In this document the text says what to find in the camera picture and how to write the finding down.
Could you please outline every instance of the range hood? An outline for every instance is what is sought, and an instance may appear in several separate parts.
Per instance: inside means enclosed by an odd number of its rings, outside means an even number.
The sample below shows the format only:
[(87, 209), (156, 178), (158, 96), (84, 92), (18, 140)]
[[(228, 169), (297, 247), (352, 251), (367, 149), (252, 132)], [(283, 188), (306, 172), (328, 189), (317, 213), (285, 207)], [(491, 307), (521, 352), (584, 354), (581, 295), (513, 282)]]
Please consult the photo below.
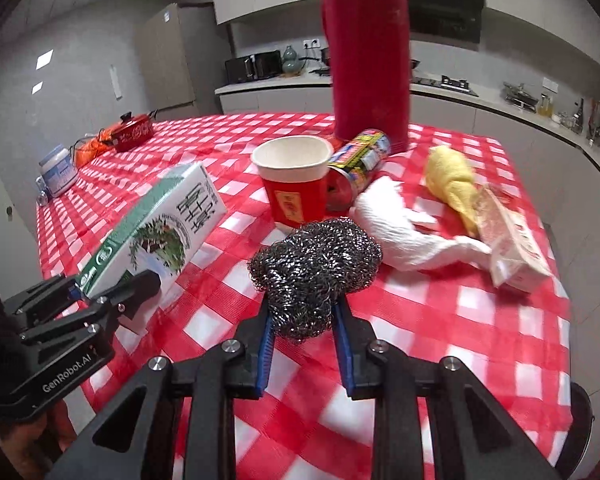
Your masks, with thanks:
[(413, 32), (480, 43), (484, 0), (408, 0)]

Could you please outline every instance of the chair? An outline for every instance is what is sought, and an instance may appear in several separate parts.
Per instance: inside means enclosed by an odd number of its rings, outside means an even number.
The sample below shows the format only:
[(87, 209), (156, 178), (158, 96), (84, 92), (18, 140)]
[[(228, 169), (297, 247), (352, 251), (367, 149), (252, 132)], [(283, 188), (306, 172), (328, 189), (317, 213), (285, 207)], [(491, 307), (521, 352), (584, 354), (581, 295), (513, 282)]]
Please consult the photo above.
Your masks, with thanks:
[(594, 420), (589, 396), (584, 388), (576, 383), (571, 383), (571, 416), (573, 423), (555, 463), (560, 478), (564, 480), (568, 480), (582, 460), (589, 445)]

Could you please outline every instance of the table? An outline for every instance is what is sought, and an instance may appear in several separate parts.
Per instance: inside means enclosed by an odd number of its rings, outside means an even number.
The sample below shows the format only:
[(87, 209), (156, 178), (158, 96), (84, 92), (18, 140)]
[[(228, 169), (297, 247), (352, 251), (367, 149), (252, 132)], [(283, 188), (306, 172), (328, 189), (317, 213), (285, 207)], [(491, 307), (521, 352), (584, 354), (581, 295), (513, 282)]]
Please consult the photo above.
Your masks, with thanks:
[[(144, 145), (105, 153), (80, 170), (65, 195), (38, 209), (46, 278), (82, 269), (122, 216), (175, 164), (202, 161), (228, 209), (153, 314), (146, 334), (117, 330), (115, 358), (82, 385), (96, 412), (150, 357), (200, 355), (256, 313), (261, 295), (247, 260), (283, 234), (274, 228), (250, 153), (278, 136), (331, 132), (333, 121), (326, 114), (238, 114), (156, 123), (155, 136)], [(410, 124), (410, 141), (407, 152), (391, 156), (379, 173), (403, 183), (407, 207), (436, 216), (444, 236), (464, 234), (458, 215), (436, 200), (422, 179), (429, 148), (448, 144), (467, 156), (478, 182), (499, 184), (518, 197), (557, 275), (542, 224), (496, 140)], [(383, 265), (371, 287), (350, 294), (349, 303), (378, 337), (411, 356), (461, 358), (555, 463), (571, 423), (570, 307), (557, 278), (520, 298), (497, 292), (487, 272), (467, 264), (427, 272)], [(76, 309), (74, 304), (65, 314)], [(301, 345), (277, 339), (264, 398), (235, 403), (238, 478), (368, 479), (373, 410), (372, 401), (346, 397), (331, 333)], [(420, 415), (426, 474), (433, 478), (424, 404)], [(183, 435), (176, 469), (182, 467)]]

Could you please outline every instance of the yellow sponge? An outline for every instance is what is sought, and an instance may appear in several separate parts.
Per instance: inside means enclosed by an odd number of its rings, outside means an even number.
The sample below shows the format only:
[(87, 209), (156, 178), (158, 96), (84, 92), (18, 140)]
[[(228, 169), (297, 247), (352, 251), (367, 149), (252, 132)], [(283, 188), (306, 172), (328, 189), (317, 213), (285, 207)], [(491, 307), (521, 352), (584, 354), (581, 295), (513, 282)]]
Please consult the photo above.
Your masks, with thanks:
[(474, 186), (474, 171), (464, 155), (448, 146), (431, 148), (424, 175), (427, 189), (458, 211), (468, 233), (472, 237), (477, 236), (473, 208), (477, 189)]

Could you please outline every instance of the kitchen counter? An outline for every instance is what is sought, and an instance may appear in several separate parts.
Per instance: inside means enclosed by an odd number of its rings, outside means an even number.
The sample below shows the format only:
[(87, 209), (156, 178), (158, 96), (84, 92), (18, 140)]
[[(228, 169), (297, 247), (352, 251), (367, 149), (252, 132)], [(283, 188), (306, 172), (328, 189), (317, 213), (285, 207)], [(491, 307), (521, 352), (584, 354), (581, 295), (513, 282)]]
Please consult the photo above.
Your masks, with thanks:
[[(431, 78), (440, 78), (436, 74), (419, 73), (419, 75)], [(284, 88), (310, 88), (310, 87), (327, 87), (331, 85), (330, 76), (318, 76), (316, 74), (302, 74), (296, 77), (272, 77), (260, 81), (252, 81), (248, 83), (231, 84), (216, 89), (216, 95), (227, 95), (239, 92), (249, 92), (266, 89), (284, 89)], [(583, 133), (577, 135), (561, 124), (554, 123), (551, 119), (543, 117), (539, 114), (533, 114), (526, 110), (507, 103), (501, 96), (500, 90), (487, 88), (480, 85), (472, 84), (471, 88), (478, 96), (471, 96), (447, 90), (444, 88), (435, 88), (426, 85), (411, 84), (411, 93), (431, 98), (452, 101), (459, 104), (481, 108), (490, 112), (495, 112), (499, 115), (507, 116), (511, 119), (526, 123), (529, 126), (548, 133), (551, 136), (564, 140), (571, 146), (580, 149), (584, 152), (589, 160), (591, 160), (600, 170), (600, 148), (589, 146), (586, 135)]]
[(216, 95), (234, 94), (236, 92), (249, 92), (253, 90), (266, 90), (272, 88), (294, 88), (304, 86), (331, 86), (331, 76), (317, 74), (302, 74), (295, 77), (278, 76), (248, 83), (225, 85), (216, 89)]

